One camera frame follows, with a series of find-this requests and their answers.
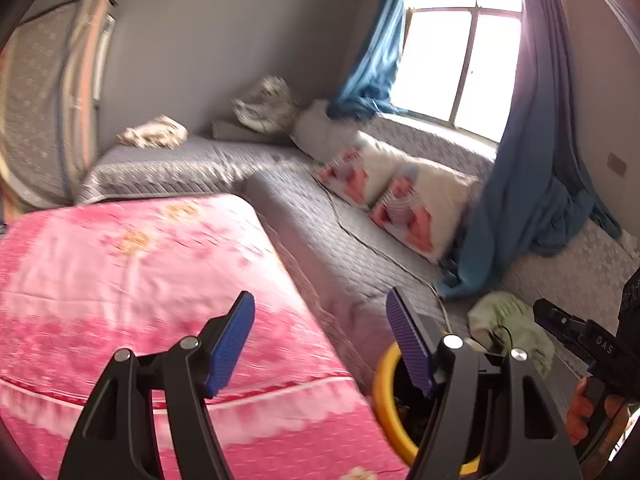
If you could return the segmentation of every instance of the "pink quilt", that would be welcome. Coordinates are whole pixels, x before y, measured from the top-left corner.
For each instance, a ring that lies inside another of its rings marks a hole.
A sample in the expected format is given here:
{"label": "pink quilt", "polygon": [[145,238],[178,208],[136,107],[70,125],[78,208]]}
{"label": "pink quilt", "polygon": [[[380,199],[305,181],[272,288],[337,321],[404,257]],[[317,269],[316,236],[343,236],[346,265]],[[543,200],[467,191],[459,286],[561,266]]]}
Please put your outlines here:
{"label": "pink quilt", "polygon": [[[0,416],[54,479],[82,404],[117,348],[163,351],[242,290],[254,327],[208,405],[237,479],[404,478],[364,398],[306,309],[256,215],[231,195],[27,215],[0,244]],[[180,478],[161,396],[167,480]]]}

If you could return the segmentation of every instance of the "gray cushion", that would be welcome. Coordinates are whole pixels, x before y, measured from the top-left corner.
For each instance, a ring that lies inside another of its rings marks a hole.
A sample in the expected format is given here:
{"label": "gray cushion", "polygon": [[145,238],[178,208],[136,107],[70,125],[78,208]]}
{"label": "gray cushion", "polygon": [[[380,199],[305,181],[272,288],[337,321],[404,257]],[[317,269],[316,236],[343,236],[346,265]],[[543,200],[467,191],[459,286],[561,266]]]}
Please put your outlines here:
{"label": "gray cushion", "polygon": [[229,121],[215,120],[212,124],[213,138],[216,140],[234,140],[240,142],[257,142],[258,144],[277,144],[295,146],[288,134],[261,134],[239,124]]}

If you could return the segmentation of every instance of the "wall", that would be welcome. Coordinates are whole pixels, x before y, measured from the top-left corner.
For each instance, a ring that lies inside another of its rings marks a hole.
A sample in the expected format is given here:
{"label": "wall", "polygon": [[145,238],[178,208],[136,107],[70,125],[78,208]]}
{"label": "wall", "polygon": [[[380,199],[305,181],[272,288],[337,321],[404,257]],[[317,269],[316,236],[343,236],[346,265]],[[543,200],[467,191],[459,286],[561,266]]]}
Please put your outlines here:
{"label": "wall", "polygon": [[[65,0],[37,0],[27,16]],[[116,0],[100,147],[167,114],[192,133],[230,114],[230,99],[273,73],[303,103],[341,83],[361,0]]]}
{"label": "wall", "polygon": [[373,20],[378,12],[379,4],[380,0],[360,0],[353,28],[351,29],[351,39],[347,48],[347,54],[344,57],[342,66],[343,78],[346,78],[353,69],[354,62],[369,35]]}
{"label": "wall", "polygon": [[[603,0],[566,0],[577,83],[580,152],[596,191],[640,237],[640,54]],[[607,167],[609,153],[627,164]]]}

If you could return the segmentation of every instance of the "human hand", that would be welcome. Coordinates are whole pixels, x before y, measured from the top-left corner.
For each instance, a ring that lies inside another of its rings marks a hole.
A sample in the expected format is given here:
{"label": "human hand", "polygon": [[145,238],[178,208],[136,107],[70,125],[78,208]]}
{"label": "human hand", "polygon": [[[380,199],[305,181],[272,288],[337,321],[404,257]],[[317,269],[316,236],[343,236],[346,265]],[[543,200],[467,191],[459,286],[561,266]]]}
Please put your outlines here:
{"label": "human hand", "polygon": [[[584,396],[587,391],[587,379],[582,379],[576,388],[574,398],[571,401],[569,410],[566,413],[566,421],[564,426],[569,435],[569,441],[572,446],[578,444],[589,434],[587,424],[582,417],[593,415],[594,405]],[[606,434],[600,446],[596,448],[587,459],[580,464],[582,477],[584,480],[592,480],[596,478],[607,465],[609,455],[613,451],[614,446],[622,437],[629,421],[628,406],[622,406],[623,399],[619,396],[611,395],[607,397],[604,403],[605,413],[609,418],[616,417],[611,425],[609,433]]]}
{"label": "human hand", "polygon": [[[564,424],[566,432],[569,434],[569,441],[572,446],[575,446],[582,439],[586,438],[589,433],[587,424],[582,420],[582,417],[588,417],[593,415],[594,405],[591,403],[584,393],[587,391],[587,379],[583,378],[576,388],[574,398],[571,401],[569,410],[566,413],[566,422]],[[603,441],[611,444],[611,447],[615,446],[616,442],[620,439],[625,431],[626,424],[629,421],[629,410],[624,407],[620,409],[623,399],[619,396],[611,395],[607,397],[604,403],[604,410],[609,418],[616,417],[609,434]]]}

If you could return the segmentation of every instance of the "pillow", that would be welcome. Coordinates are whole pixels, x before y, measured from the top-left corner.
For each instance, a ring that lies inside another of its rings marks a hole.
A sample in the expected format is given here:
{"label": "pillow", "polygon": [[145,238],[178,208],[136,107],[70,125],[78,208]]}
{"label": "pillow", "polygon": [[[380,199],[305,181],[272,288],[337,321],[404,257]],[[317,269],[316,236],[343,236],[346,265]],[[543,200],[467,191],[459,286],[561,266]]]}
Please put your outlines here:
{"label": "pillow", "polygon": [[358,131],[356,121],[332,121],[326,116],[329,101],[317,100],[302,112],[291,139],[313,160],[325,164],[338,153]]}
{"label": "pillow", "polygon": [[292,146],[293,142],[287,134],[261,134],[244,126],[228,121],[213,121],[213,138],[216,140],[233,140],[236,142],[259,142],[261,144],[279,144]]}
{"label": "pillow", "polygon": [[371,219],[436,264],[456,233],[478,179],[424,158],[401,164]]}
{"label": "pillow", "polygon": [[351,205],[369,209],[407,157],[405,152],[357,132],[333,160],[314,170],[314,176]]}

